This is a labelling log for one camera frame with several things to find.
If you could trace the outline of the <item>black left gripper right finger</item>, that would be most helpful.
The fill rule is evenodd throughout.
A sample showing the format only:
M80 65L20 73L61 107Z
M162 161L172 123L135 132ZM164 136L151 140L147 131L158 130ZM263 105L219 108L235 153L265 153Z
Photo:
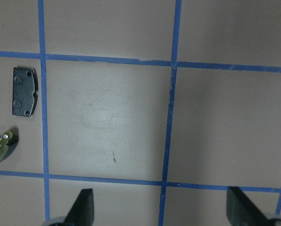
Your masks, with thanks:
M231 226L274 226L237 186L227 188L226 216Z

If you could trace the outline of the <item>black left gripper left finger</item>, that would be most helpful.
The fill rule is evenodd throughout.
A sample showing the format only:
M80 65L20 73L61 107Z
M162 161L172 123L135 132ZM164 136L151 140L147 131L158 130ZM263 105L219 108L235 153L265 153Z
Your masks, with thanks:
M92 226L94 222L93 189L82 189L64 220L66 226Z

